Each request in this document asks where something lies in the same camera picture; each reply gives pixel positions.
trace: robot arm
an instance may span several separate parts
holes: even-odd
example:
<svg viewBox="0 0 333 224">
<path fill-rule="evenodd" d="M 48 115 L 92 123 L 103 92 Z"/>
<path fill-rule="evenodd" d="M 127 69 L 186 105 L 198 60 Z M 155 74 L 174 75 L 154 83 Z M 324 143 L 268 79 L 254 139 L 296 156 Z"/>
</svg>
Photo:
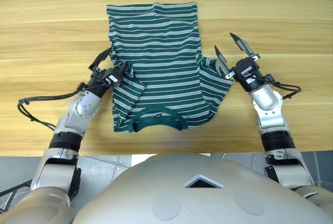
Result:
<svg viewBox="0 0 333 224">
<path fill-rule="evenodd" d="M 72 223 L 75 213 L 70 200 L 80 186 L 81 169 L 77 163 L 81 140 L 98 112 L 101 98 L 121 82 L 126 70 L 126 63 L 118 69 L 98 67 L 109 52 L 107 49 L 100 53 L 90 65 L 91 79 L 88 84 L 80 83 L 76 91 L 81 92 L 70 103 L 67 114 L 59 119 L 30 192 L 14 209 L 0 215 L 0 223 Z"/>
<path fill-rule="evenodd" d="M 265 149 L 265 159 L 269 165 L 265 168 L 266 175 L 290 189 L 313 185 L 312 177 L 301 153 L 295 148 L 288 123 L 281 110 L 283 99 L 291 98 L 300 92 L 301 88 L 277 83 L 270 74 L 263 76 L 256 64 L 260 55 L 254 53 L 243 39 L 232 33 L 231 36 L 248 57 L 238 61 L 236 66 L 229 70 L 225 58 L 215 47 L 217 61 L 227 74 L 225 77 L 227 79 L 233 77 L 252 99 L 257 113 L 259 134 Z M 292 93 L 282 97 L 277 91 L 272 90 L 270 84 Z"/>
</svg>

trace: silver arm segment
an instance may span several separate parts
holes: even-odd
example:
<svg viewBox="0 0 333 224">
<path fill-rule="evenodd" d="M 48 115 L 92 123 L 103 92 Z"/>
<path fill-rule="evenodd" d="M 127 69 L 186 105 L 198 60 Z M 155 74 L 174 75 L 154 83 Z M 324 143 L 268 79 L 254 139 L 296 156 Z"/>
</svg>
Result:
<svg viewBox="0 0 333 224">
<path fill-rule="evenodd" d="M 71 132 L 83 137 L 92 117 L 98 112 L 100 98 L 84 91 L 70 103 L 68 112 L 62 116 L 54 134 Z M 31 183 L 31 190 L 44 187 L 59 188 L 69 193 L 78 152 L 69 148 L 53 147 L 45 151 Z"/>
<path fill-rule="evenodd" d="M 283 98 L 272 90 L 269 84 L 249 92 L 257 112 L 258 129 L 261 136 L 276 131 L 289 133 L 289 126 L 282 113 Z M 275 176 L 276 181 L 287 188 L 313 185 L 313 179 L 296 148 L 277 148 L 265 152 L 266 161 L 270 164 L 265 168 L 269 177 Z"/>
</svg>

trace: t-shirt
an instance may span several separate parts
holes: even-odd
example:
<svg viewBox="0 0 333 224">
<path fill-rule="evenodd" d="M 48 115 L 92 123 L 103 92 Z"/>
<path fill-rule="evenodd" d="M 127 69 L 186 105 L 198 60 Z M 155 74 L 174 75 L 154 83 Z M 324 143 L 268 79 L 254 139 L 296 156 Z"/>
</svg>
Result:
<svg viewBox="0 0 333 224">
<path fill-rule="evenodd" d="M 111 60 L 127 61 L 113 89 L 113 128 L 193 129 L 211 120 L 232 82 L 201 53 L 197 4 L 107 6 Z"/>
</svg>

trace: wooden tabletop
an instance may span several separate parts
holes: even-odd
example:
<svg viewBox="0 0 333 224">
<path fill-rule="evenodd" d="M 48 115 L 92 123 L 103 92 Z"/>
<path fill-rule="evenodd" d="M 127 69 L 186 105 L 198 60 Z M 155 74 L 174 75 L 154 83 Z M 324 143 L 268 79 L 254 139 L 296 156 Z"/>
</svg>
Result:
<svg viewBox="0 0 333 224">
<path fill-rule="evenodd" d="M 48 147 L 52 132 L 19 114 L 17 100 L 69 93 L 89 79 L 89 64 L 110 46 L 107 4 L 193 1 L 198 3 L 203 54 L 213 57 L 216 44 L 232 66 L 244 53 L 229 32 L 246 40 L 261 54 L 263 74 L 303 88 L 283 106 L 297 148 L 333 149 L 332 0 L 0 0 L 0 155 L 41 156 Z M 111 97 L 110 92 L 103 98 L 81 155 L 263 151 L 254 109 L 239 84 L 218 115 L 195 130 L 155 126 L 114 133 Z M 55 124 L 68 102 L 28 107 Z"/>
</svg>

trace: white stripe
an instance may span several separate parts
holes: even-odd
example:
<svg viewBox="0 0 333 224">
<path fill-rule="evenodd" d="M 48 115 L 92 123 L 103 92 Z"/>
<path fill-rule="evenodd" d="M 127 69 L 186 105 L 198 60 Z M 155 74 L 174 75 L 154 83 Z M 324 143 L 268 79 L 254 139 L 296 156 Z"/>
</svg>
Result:
<svg viewBox="0 0 333 224">
<path fill-rule="evenodd" d="M 203 98 L 204 98 L 205 100 L 214 101 L 214 102 L 216 102 L 217 104 L 220 104 L 220 103 L 221 103 L 218 99 L 213 98 L 213 97 L 208 97 L 208 96 L 205 96 L 205 95 L 204 95 Z"/>
<path fill-rule="evenodd" d="M 199 68 L 192 71 L 184 71 L 184 72 L 174 72 L 174 73 L 161 73 L 161 74 L 137 74 L 138 78 L 153 78 L 153 77 L 173 77 L 173 76 L 182 76 L 186 74 L 195 74 L 199 72 Z"/>
<path fill-rule="evenodd" d="M 213 88 L 212 86 L 209 86 L 209 85 L 207 85 L 207 84 L 204 84 L 204 83 L 202 83 L 202 82 L 200 82 L 200 85 L 201 85 L 202 87 L 206 88 L 206 89 L 209 89 L 209 90 L 212 90 L 212 91 L 215 91 L 215 92 L 218 92 L 218 93 L 222 93 L 222 94 L 224 94 L 224 95 L 226 95 L 226 94 L 227 94 L 227 92 L 226 92 L 226 91 L 223 91 L 223 90 L 218 90 L 218 89 L 216 89 L 216 88 Z"/>
<path fill-rule="evenodd" d="M 154 38 L 145 38 L 145 39 L 122 39 L 122 38 L 118 38 L 118 37 L 115 37 L 115 38 L 112 38 L 112 40 L 116 40 L 116 39 L 119 39 L 119 41 L 128 41 L 128 42 L 142 42 L 142 41 L 149 41 L 149 40 L 176 40 L 176 39 L 185 39 L 185 38 L 188 38 L 189 35 L 191 34 L 195 34 L 195 35 L 198 35 L 199 36 L 199 33 L 198 32 L 190 32 L 190 34 L 185 34 L 185 36 L 182 36 L 181 38 L 157 38 L 157 37 L 154 37 Z"/>
<path fill-rule="evenodd" d="M 118 110 L 118 111 L 120 111 L 121 113 L 123 113 L 126 116 L 127 113 L 125 113 L 124 111 L 118 109 L 117 107 L 115 107 L 115 109 Z"/>
<path fill-rule="evenodd" d="M 164 90 L 164 91 L 152 91 L 152 92 L 146 92 L 146 91 L 144 91 L 142 94 L 147 94 L 147 93 L 167 93 L 167 92 L 175 92 L 175 91 L 183 91 L 183 90 L 194 90 L 194 89 L 200 90 L 200 87 L 196 86 L 196 87 L 193 87 L 193 88 L 180 89 L 180 90 Z"/>
<path fill-rule="evenodd" d="M 113 99 L 114 103 L 116 103 L 119 106 L 122 106 L 125 109 L 131 110 L 131 107 L 128 107 L 126 104 L 124 104 L 123 102 L 117 100 L 117 99 Z"/>
<path fill-rule="evenodd" d="M 117 23 L 122 23 L 122 22 L 152 22 L 152 21 L 160 21 L 160 20 L 170 20 L 169 18 L 157 18 L 157 19 L 129 19 L 129 20 L 123 20 L 120 21 L 118 20 Z M 180 19 L 180 20 L 190 20 L 190 21 L 194 21 L 195 19 Z"/>
<path fill-rule="evenodd" d="M 150 13 L 144 13 L 141 15 L 137 15 L 137 16 L 131 16 L 131 18 L 134 17 L 148 17 L 148 16 L 163 16 L 163 17 L 192 17 L 192 16 L 196 16 L 197 13 L 193 12 L 193 13 L 187 13 L 187 14 L 173 14 L 173 15 L 164 15 L 164 14 L 160 14 L 160 13 L 156 13 L 156 12 L 150 12 Z M 129 16 L 112 16 L 108 13 L 108 16 L 113 18 L 113 19 L 118 19 L 118 18 L 128 18 Z"/>
<path fill-rule="evenodd" d="M 144 70 L 136 70 L 135 72 L 148 72 L 148 71 L 165 71 L 165 70 L 175 70 L 175 69 L 188 69 L 193 67 L 180 67 L 180 68 L 170 68 L 170 69 L 144 69 Z"/>
<path fill-rule="evenodd" d="M 179 80 L 184 80 L 184 79 L 190 79 L 190 78 L 189 77 L 185 77 L 185 78 L 175 78 L 175 79 L 165 79 L 165 80 L 152 80 L 152 81 L 149 81 L 149 82 L 165 82 L 165 81 L 174 81 L 174 80 L 179 81 Z"/>
<path fill-rule="evenodd" d="M 140 97 L 140 101 L 141 100 L 157 100 L 157 99 L 176 98 L 176 97 L 191 96 L 191 95 L 198 95 L 198 94 L 201 94 L 201 91 L 193 91 L 193 92 L 188 92 L 188 93 L 172 94 L 172 95 L 142 96 L 142 97 Z"/>
<path fill-rule="evenodd" d="M 195 115 L 190 115 L 190 116 L 183 116 L 183 118 L 197 118 L 197 117 L 201 117 L 201 116 L 205 116 L 209 113 L 209 110 L 195 114 Z"/>
<path fill-rule="evenodd" d="M 150 52 L 143 52 L 143 53 L 118 53 L 117 56 L 126 56 L 126 57 L 134 57 L 134 56 L 174 56 L 180 53 L 195 53 L 200 51 L 198 49 L 182 49 L 181 51 L 177 52 L 160 52 L 160 53 L 150 53 Z"/>
<path fill-rule="evenodd" d="M 144 114 L 143 116 L 140 116 L 141 117 L 152 117 L 152 116 L 156 116 L 156 115 L 161 115 L 161 116 L 171 116 L 170 114 L 166 114 L 166 113 L 163 113 L 163 112 L 157 112 L 157 113 L 152 113 L 152 114 Z"/>
<path fill-rule="evenodd" d="M 126 128 L 126 127 L 128 127 L 128 125 L 123 125 L 121 127 L 117 127 L 117 129 L 122 129 L 122 128 Z"/>
<path fill-rule="evenodd" d="M 200 42 L 198 42 L 197 44 L 184 44 L 182 45 L 181 48 L 184 48 L 184 47 L 188 47 L 188 46 L 195 46 L 195 47 L 198 47 L 200 46 Z M 167 51 L 168 49 L 174 49 L 174 48 L 177 48 L 179 49 L 179 47 L 175 47 L 173 44 L 170 44 L 170 45 L 166 45 L 166 46 L 172 46 L 170 48 L 117 48 L 116 50 L 117 51 L 134 51 L 134 52 L 137 52 L 137 51 L 147 51 L 147 50 L 150 50 L 150 51 L 157 51 L 157 50 L 161 50 L 161 51 Z"/>
<path fill-rule="evenodd" d="M 137 58 L 134 58 L 134 59 L 118 59 L 120 61 L 161 61 L 161 60 L 174 60 L 174 59 L 181 59 L 181 58 L 188 58 L 188 59 L 193 59 L 192 56 L 177 56 L 177 57 L 173 57 L 173 58 L 154 58 L 154 59 L 147 59 L 147 58 L 140 58 L 140 59 L 137 59 Z"/>
<path fill-rule="evenodd" d="M 204 93 L 206 93 L 206 94 L 210 94 L 210 95 L 212 95 L 212 96 L 215 96 L 216 99 L 218 99 L 218 98 L 217 98 L 218 96 L 221 96 L 221 97 L 222 97 L 221 101 L 222 101 L 223 98 L 224 98 L 223 95 L 216 95 L 216 94 L 213 94 L 213 93 L 209 93 L 209 92 L 207 92 L 207 91 L 204 91 Z"/>
<path fill-rule="evenodd" d="M 161 32 L 161 33 L 141 33 L 141 34 L 122 34 L 122 33 L 118 33 L 118 32 L 110 32 L 109 36 L 122 36 L 122 37 L 128 37 L 128 38 L 140 38 L 141 36 L 166 36 L 166 35 L 182 35 L 182 34 L 186 34 L 186 33 L 191 33 L 193 32 L 193 30 L 197 30 L 198 26 L 193 27 L 193 29 L 190 30 L 183 30 L 183 31 L 170 31 L 170 32 Z"/>
<path fill-rule="evenodd" d="M 211 74 L 208 74 L 207 72 L 205 72 L 203 70 L 201 70 L 200 73 L 203 74 L 205 77 L 208 77 L 210 79 L 213 79 L 213 80 L 216 80 L 216 81 L 219 81 L 219 82 L 228 83 L 228 84 L 233 84 L 233 82 L 231 82 L 229 80 L 224 80 L 224 79 L 219 78 L 219 77 L 214 77 Z"/>
<path fill-rule="evenodd" d="M 171 65 L 195 64 L 195 63 L 196 63 L 195 60 L 189 60 L 189 61 L 172 61 L 170 63 L 133 64 L 133 67 L 171 66 Z"/>
<path fill-rule="evenodd" d="M 140 10 L 140 9 L 145 9 L 145 8 L 154 8 L 154 7 L 161 7 L 161 8 L 186 8 L 186 7 L 191 7 L 193 5 L 196 5 L 197 3 L 185 3 L 185 4 L 170 4 L 170 5 L 166 5 L 166 4 L 160 4 L 160 3 L 154 3 L 151 6 L 126 6 L 126 7 L 120 7 L 117 5 L 108 5 L 107 8 L 109 9 L 119 9 L 119 10 Z"/>
<path fill-rule="evenodd" d="M 181 17 L 182 15 L 184 14 L 188 14 L 188 13 L 191 13 L 191 11 L 195 11 L 197 10 L 197 8 L 191 8 L 191 9 L 182 9 L 182 10 L 162 10 L 162 9 L 158 9 L 158 8 L 155 8 L 155 9 L 143 9 L 145 11 L 137 11 L 137 12 L 131 12 L 131 13 L 128 13 L 128 12 L 123 12 L 121 10 L 114 10 L 114 11 L 108 11 L 107 10 L 107 14 L 108 16 L 110 17 L 115 17 L 115 16 L 126 16 L 126 17 L 135 17 L 136 15 L 138 16 L 142 16 L 144 17 L 146 14 L 148 13 L 152 13 L 152 12 L 155 12 L 155 13 L 158 13 L 159 15 L 161 16 L 168 16 L 169 13 L 179 13 L 178 15 Z"/>
<path fill-rule="evenodd" d="M 202 119 L 202 120 L 198 120 L 198 121 L 186 121 L 186 122 L 195 123 L 195 122 L 201 122 L 201 121 L 207 121 L 207 119 Z"/>
<path fill-rule="evenodd" d="M 123 81 L 124 81 L 124 82 L 127 82 L 129 85 L 132 85 L 132 86 L 134 86 L 134 87 L 137 87 L 138 89 L 141 89 L 141 90 L 144 90 L 144 89 L 145 89 L 144 86 L 142 86 L 142 85 L 140 85 L 140 84 L 137 84 L 137 83 L 134 83 L 134 82 L 130 81 L 130 80 L 127 79 L 127 78 L 123 78 Z"/>
<path fill-rule="evenodd" d="M 180 101 L 174 101 L 174 102 L 170 102 L 170 103 L 181 103 L 181 102 L 187 102 L 187 101 L 193 101 L 193 100 L 198 100 L 199 98 L 193 98 L 193 99 L 186 99 L 186 100 L 180 100 Z M 137 103 L 136 105 L 143 105 L 143 104 L 161 104 L 160 102 L 158 103 Z"/>
<path fill-rule="evenodd" d="M 148 85 L 147 89 L 159 89 L 159 88 L 168 88 L 168 87 L 176 87 L 176 86 L 186 86 L 200 83 L 198 80 L 190 81 L 190 82 L 179 82 L 179 83 L 169 83 L 169 84 L 159 84 L 159 85 Z"/>
<path fill-rule="evenodd" d="M 177 106 L 168 106 L 166 108 L 168 108 L 168 109 L 189 108 L 189 107 L 193 107 L 193 106 L 197 106 L 197 105 L 201 105 L 201 104 L 206 104 L 206 103 L 207 102 L 202 101 L 202 102 L 191 103 L 191 104 L 184 104 L 184 105 L 177 105 Z"/>
<path fill-rule="evenodd" d="M 136 32 L 140 33 L 140 32 L 143 32 L 143 31 L 148 31 L 150 33 L 152 31 L 161 32 L 161 31 L 166 31 L 166 30 L 169 30 L 169 29 L 180 29 L 180 28 L 185 28 L 185 27 L 187 29 L 189 28 L 190 30 L 194 31 L 198 26 L 197 25 L 193 25 L 193 26 L 188 26 L 188 25 L 186 25 L 186 26 L 170 26 L 170 27 L 164 28 L 164 29 L 137 29 L 137 30 L 125 30 L 125 29 L 119 30 L 119 29 L 114 29 L 114 28 L 110 27 L 109 30 L 110 30 L 110 32 L 117 32 L 118 34 L 120 34 L 120 32 L 122 32 L 122 33 L 128 33 L 128 32 L 129 33 L 136 33 Z"/>
<path fill-rule="evenodd" d="M 114 88 L 114 90 L 119 91 L 119 92 L 127 95 L 129 98 L 132 98 L 132 99 L 135 99 L 135 100 L 139 99 L 139 97 L 137 97 L 136 95 L 130 94 L 126 90 L 122 89 L 121 87 L 116 87 L 116 88 Z"/>
<path fill-rule="evenodd" d="M 132 108 L 131 112 L 140 112 L 144 110 L 145 108 Z"/>
<path fill-rule="evenodd" d="M 126 89 L 131 90 L 131 91 L 135 92 L 136 94 L 140 94 L 139 91 L 135 91 L 134 89 L 131 89 L 130 87 L 128 87 L 128 86 L 125 85 L 124 83 L 122 83 L 121 86 L 122 86 L 122 87 L 126 87 Z"/>
<path fill-rule="evenodd" d="M 187 38 L 185 40 L 182 40 L 180 42 L 170 42 L 170 43 L 163 43 L 163 42 L 158 42 L 158 41 L 154 41 L 154 42 L 148 42 L 148 43 L 138 43 L 138 44 L 135 44 L 135 43 L 114 43 L 113 45 L 114 46 L 127 46 L 127 47 L 143 47 L 143 46 L 147 46 L 147 45 L 162 45 L 162 46 L 170 46 L 170 45 L 181 45 L 181 44 L 184 44 L 188 41 L 199 41 L 200 42 L 200 38 L 194 38 L 194 37 L 191 37 L 191 38 Z"/>
<path fill-rule="evenodd" d="M 120 95 L 118 95 L 118 94 L 117 94 L 116 96 L 118 96 L 118 97 L 122 98 L 123 100 L 129 102 L 132 106 L 135 104 L 135 103 L 133 103 L 133 102 L 127 100 L 126 98 L 123 98 L 122 96 L 120 96 Z"/>
<path fill-rule="evenodd" d="M 196 108 L 196 109 L 192 109 L 192 110 L 188 110 L 188 111 L 182 111 L 182 112 L 180 112 L 180 114 L 187 113 L 187 112 L 192 112 L 192 111 L 198 111 L 198 110 L 206 108 L 206 107 L 210 107 L 210 105 L 206 105 L 205 107 L 202 107 L 202 108 Z"/>
<path fill-rule="evenodd" d="M 169 22 L 161 22 L 161 23 L 154 23 L 154 24 L 128 24 L 128 25 L 122 25 L 122 24 L 118 24 L 115 23 L 114 21 L 110 22 L 110 26 L 117 26 L 118 28 L 134 28 L 134 27 L 138 27 L 138 28 L 157 28 L 157 27 L 164 27 L 164 26 L 168 26 L 174 23 L 183 23 L 183 24 L 187 24 L 187 25 L 194 25 L 196 24 L 196 20 L 194 19 L 193 22 L 187 22 L 187 21 L 181 21 L 181 20 L 177 20 L 177 21 L 169 21 Z"/>
<path fill-rule="evenodd" d="M 223 85 L 221 85 L 221 84 L 219 84 L 219 83 L 214 84 L 213 82 L 207 81 L 207 80 L 205 80 L 204 78 L 200 78 L 200 79 L 203 80 L 203 81 L 205 81 L 205 82 L 207 82 L 207 83 L 213 84 L 214 86 L 219 86 L 219 87 L 223 87 L 223 88 L 225 88 L 225 89 L 230 89 L 229 87 L 225 87 L 225 86 L 223 86 Z"/>
</svg>

